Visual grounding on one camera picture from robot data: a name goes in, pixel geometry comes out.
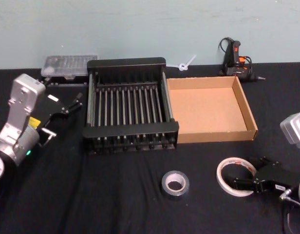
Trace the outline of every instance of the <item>cardboard box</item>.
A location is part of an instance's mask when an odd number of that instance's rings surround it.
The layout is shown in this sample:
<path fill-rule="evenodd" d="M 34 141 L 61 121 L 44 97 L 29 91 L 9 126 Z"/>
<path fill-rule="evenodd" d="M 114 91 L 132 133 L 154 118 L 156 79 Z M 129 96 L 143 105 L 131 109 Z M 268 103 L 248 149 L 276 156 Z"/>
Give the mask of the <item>cardboard box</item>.
<path fill-rule="evenodd" d="M 167 80 L 178 143 L 253 140 L 257 125 L 237 77 Z"/>

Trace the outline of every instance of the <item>robotic arm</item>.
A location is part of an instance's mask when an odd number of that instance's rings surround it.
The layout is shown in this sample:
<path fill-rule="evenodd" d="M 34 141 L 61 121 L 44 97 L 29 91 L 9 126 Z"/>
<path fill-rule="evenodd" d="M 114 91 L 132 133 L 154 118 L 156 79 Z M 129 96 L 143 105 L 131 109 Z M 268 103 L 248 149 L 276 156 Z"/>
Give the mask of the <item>robotic arm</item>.
<path fill-rule="evenodd" d="M 300 149 L 300 113 L 286 118 L 280 127 L 290 144 L 295 144 Z M 281 191 L 281 200 L 291 200 L 290 195 L 300 200 L 300 174 L 285 170 L 279 162 L 267 158 L 249 161 L 257 170 L 253 179 L 240 179 L 226 176 L 227 183 L 234 189 L 254 191 Z"/>
<path fill-rule="evenodd" d="M 46 129 L 51 120 L 68 117 L 82 106 L 79 102 L 82 94 L 65 107 L 58 98 L 46 96 L 45 90 L 45 85 L 26 74 L 13 82 L 8 119 L 0 132 L 0 195 L 11 182 L 16 168 L 40 141 L 40 135 L 49 135 L 46 143 L 56 136 Z"/>

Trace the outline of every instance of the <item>cable connector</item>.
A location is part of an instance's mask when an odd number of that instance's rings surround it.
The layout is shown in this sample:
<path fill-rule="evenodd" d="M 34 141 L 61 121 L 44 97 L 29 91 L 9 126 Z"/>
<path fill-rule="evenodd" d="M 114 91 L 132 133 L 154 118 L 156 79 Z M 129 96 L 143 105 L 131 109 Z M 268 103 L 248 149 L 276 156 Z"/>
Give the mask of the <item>cable connector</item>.
<path fill-rule="evenodd" d="M 286 200 L 288 198 L 288 196 L 291 195 L 291 193 L 292 193 L 291 189 L 285 190 L 284 193 L 279 196 L 280 201 Z"/>

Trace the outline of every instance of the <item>tape roll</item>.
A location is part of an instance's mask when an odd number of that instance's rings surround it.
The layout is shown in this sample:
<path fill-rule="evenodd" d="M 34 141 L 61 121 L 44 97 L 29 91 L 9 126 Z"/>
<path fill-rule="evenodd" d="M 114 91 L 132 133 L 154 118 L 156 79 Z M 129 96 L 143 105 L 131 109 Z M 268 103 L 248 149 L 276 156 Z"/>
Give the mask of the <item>tape roll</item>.
<path fill-rule="evenodd" d="M 178 190 L 170 187 L 171 182 L 178 182 L 181 188 Z M 189 191 L 189 179 L 180 171 L 167 172 L 162 178 L 162 189 L 164 194 L 172 200 L 180 200 Z"/>
<path fill-rule="evenodd" d="M 217 167 L 216 177 L 217 177 L 217 181 L 218 181 L 220 187 L 223 190 L 225 190 L 227 193 L 229 193 L 230 195 L 238 196 L 238 197 L 249 196 L 252 193 L 254 193 L 254 191 L 249 191 L 249 190 L 233 189 L 224 181 L 224 179 L 222 177 L 222 170 L 225 166 L 230 165 L 230 164 L 244 166 L 251 172 L 251 174 L 253 176 L 256 174 L 256 168 L 250 162 L 248 162 L 242 158 L 238 158 L 238 157 L 226 158 L 221 163 L 219 163 L 219 165 Z"/>

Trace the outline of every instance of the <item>silver duct tape roll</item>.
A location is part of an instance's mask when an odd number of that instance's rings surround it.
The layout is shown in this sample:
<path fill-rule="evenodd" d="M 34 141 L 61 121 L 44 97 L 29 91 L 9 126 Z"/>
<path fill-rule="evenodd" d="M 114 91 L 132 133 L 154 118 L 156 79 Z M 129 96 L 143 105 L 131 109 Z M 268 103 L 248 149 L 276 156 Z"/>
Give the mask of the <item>silver duct tape roll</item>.
<path fill-rule="evenodd" d="M 171 182 L 177 182 L 181 185 L 178 190 L 170 187 Z M 180 200 L 189 192 L 189 179 L 180 171 L 167 172 L 162 178 L 163 193 L 172 200 Z"/>

